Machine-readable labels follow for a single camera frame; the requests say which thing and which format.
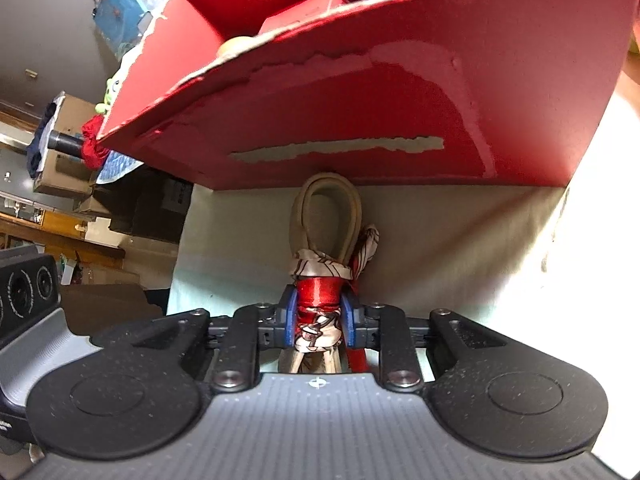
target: camera lens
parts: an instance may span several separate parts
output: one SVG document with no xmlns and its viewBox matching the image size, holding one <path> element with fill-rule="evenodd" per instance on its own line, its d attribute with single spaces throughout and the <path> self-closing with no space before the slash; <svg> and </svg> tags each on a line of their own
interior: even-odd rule
<svg viewBox="0 0 640 480">
<path fill-rule="evenodd" d="M 9 303 L 18 317 L 25 317 L 33 308 L 33 290 L 31 280 L 23 270 L 13 273 L 9 278 Z"/>
<path fill-rule="evenodd" d="M 53 280 L 51 279 L 51 273 L 47 267 L 40 267 L 38 270 L 36 285 L 38 287 L 38 293 L 42 299 L 48 300 L 53 292 Z"/>
</svg>

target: gray wall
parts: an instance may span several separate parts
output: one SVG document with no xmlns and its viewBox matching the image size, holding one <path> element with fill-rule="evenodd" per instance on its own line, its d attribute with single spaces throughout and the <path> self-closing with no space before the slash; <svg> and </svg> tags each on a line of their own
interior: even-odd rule
<svg viewBox="0 0 640 480">
<path fill-rule="evenodd" d="M 4 181 L 4 174 L 10 172 L 10 182 Z M 0 191 L 19 196 L 30 202 L 39 202 L 62 211 L 73 211 L 74 201 L 43 193 L 34 193 L 33 180 L 27 172 L 27 157 L 11 150 L 0 149 Z"/>
<path fill-rule="evenodd" d="M 0 100 L 37 115 L 61 90 L 101 102 L 118 64 L 94 30 L 93 8 L 92 0 L 0 0 Z"/>
</svg>

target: floor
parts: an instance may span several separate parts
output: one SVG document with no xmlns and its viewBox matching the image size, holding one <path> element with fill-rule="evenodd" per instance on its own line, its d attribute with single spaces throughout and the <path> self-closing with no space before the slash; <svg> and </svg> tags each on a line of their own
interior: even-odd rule
<svg viewBox="0 0 640 480">
<path fill-rule="evenodd" d="M 109 230 L 108 218 L 97 218 L 89 222 L 85 240 L 126 251 L 123 270 L 140 276 L 143 288 L 169 288 L 178 257 L 178 245 L 130 237 Z"/>
</svg>

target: red cloth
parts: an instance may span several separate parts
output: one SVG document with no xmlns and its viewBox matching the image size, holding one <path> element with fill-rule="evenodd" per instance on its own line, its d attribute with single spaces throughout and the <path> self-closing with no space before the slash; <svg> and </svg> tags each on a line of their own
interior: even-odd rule
<svg viewBox="0 0 640 480">
<path fill-rule="evenodd" d="M 84 144 L 82 160 L 90 170 L 100 170 L 111 150 L 98 146 L 97 135 L 104 121 L 104 115 L 96 114 L 82 125 Z"/>
</svg>

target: yellow round object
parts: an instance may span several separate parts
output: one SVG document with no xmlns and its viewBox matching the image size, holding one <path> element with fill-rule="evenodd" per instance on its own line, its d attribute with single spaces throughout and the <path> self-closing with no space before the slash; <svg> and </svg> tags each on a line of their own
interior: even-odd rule
<svg viewBox="0 0 640 480">
<path fill-rule="evenodd" d="M 242 50 L 253 40 L 254 38 L 252 38 L 251 36 L 236 36 L 235 38 L 226 40 L 225 43 L 220 45 L 218 49 L 218 56 L 224 56 L 229 52 Z"/>
</svg>

